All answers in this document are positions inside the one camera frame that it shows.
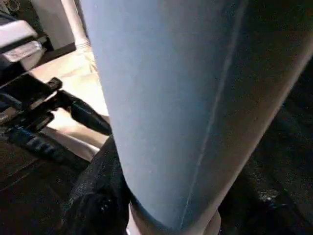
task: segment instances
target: white object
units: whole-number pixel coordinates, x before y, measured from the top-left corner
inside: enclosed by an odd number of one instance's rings
[[[42,49],[42,46],[37,41],[31,41],[10,51],[5,52],[3,55],[10,62],[17,62],[21,59],[34,54]]]
[[[0,26],[0,47],[19,40],[36,37],[37,33],[26,21],[14,21]]]

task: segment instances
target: floor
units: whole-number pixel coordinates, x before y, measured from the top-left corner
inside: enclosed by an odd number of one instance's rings
[[[68,168],[0,142],[0,234],[57,234],[76,179]]]

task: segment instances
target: seam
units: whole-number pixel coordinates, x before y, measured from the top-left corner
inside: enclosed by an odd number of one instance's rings
[[[197,168],[195,170],[195,173],[194,173],[194,176],[192,179],[192,183],[190,185],[188,198],[186,200],[185,208],[184,208],[184,211],[182,214],[182,218],[181,218],[181,222],[180,222],[180,228],[182,228],[182,226],[183,226],[183,222],[184,222],[184,219],[185,219],[185,216],[187,213],[187,208],[189,207],[191,195],[192,195],[192,192],[194,190],[195,184],[197,182],[197,178],[198,178],[198,174],[199,174],[199,168],[200,168],[202,161],[203,161],[203,158],[204,158],[206,144],[209,140],[209,136],[211,133],[213,123],[215,122],[217,107],[218,107],[218,104],[221,100],[222,93],[223,93],[224,86],[225,86],[225,81],[227,79],[228,70],[229,70],[230,65],[232,63],[232,57],[233,57],[233,53],[234,53],[235,48],[236,48],[237,38],[238,38],[238,35],[240,32],[240,27],[241,27],[241,21],[242,21],[242,18],[244,16],[246,6],[247,6],[247,0],[244,0],[240,3],[238,10],[237,10],[237,13],[236,13],[236,16],[235,16],[235,24],[234,24],[233,28],[231,29],[232,33],[231,33],[231,37],[230,37],[230,43],[228,45],[228,50],[227,50],[226,57],[224,60],[223,69],[221,72],[221,77],[220,77],[220,82],[218,85],[217,93],[216,93],[215,98],[214,98],[214,103],[213,103],[213,107],[212,107],[212,116],[211,116],[210,120],[208,121],[208,124],[207,124],[206,129],[205,129],[205,137],[204,137],[203,142],[202,142],[201,151],[200,151],[200,154],[199,154],[199,157],[197,160],[197,166],[196,166]]]

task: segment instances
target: white pole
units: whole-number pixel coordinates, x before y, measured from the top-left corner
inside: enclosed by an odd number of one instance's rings
[[[74,0],[61,0],[61,2],[73,32],[76,49],[89,47],[90,41],[85,34]]]

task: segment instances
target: dark floor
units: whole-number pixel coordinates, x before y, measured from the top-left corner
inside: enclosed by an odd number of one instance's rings
[[[0,234],[55,234],[76,179],[67,168],[0,142]]]
[[[312,76],[313,60],[222,202],[224,234],[313,234]],[[280,209],[273,207],[276,202],[269,204],[276,198],[283,208],[279,215],[275,213]],[[268,230],[247,230],[251,218],[254,228],[268,226]],[[277,232],[278,224],[290,227],[292,233]]]

